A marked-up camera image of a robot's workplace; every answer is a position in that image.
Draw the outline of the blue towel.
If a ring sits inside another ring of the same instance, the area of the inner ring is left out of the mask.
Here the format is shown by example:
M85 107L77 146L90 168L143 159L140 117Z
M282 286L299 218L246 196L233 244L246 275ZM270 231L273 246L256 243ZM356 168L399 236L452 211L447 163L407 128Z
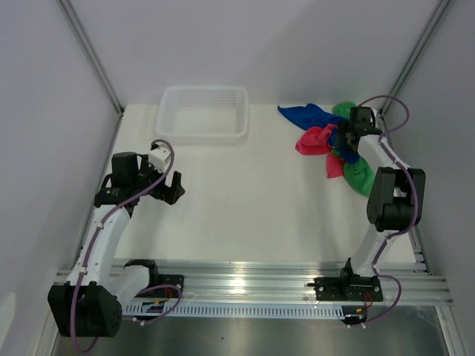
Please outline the blue towel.
M289 122L307 131L312 127L325 128L328 125L340 125L347 118L328 113L315 104L284 108L277 107L278 112Z

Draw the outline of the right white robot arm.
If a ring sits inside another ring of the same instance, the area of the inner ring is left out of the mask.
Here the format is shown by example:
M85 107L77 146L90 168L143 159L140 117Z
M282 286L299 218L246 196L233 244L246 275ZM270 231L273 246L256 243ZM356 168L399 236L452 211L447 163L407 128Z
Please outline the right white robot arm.
M367 201L367 233L341 270L338 282L340 293L352 300L376 284L377 264L393 241L419 223L426 175L397 156L376 127L369 107L350 109L349 121L338 128L336 147L365 158L375 173Z

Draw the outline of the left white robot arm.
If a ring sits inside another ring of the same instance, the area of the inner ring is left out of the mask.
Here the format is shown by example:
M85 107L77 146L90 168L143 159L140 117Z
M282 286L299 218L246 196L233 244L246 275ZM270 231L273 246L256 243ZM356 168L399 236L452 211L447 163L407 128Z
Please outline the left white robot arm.
M175 154L154 143L152 154L121 152L111 157L111 172L94 197L88 236L66 281L54 285L47 301L63 337L113 337L123 309L135 297L151 297L159 290L180 301L182 283L166 283L153 260L130 260L115 281L111 267L119 241L140 200L151 197L168 205L185 193L181 174L173 171Z

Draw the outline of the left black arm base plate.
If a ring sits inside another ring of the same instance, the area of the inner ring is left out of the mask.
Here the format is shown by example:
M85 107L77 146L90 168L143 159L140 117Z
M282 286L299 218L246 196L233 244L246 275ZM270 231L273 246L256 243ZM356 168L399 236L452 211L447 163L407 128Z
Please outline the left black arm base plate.
M159 289L145 291L138 294L138 297L154 297L162 299L178 298L178 289L183 290L185 277L182 274L161 274L156 282L152 282L148 287L160 286Z

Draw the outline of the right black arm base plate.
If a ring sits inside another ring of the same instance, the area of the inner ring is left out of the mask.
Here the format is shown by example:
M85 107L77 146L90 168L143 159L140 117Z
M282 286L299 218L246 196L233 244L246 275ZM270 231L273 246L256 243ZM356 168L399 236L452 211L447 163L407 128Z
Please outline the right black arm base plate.
M369 301L382 302L383 293L379 279L374 277L317 277L307 287L315 291L319 301L338 302L364 302L368 296Z

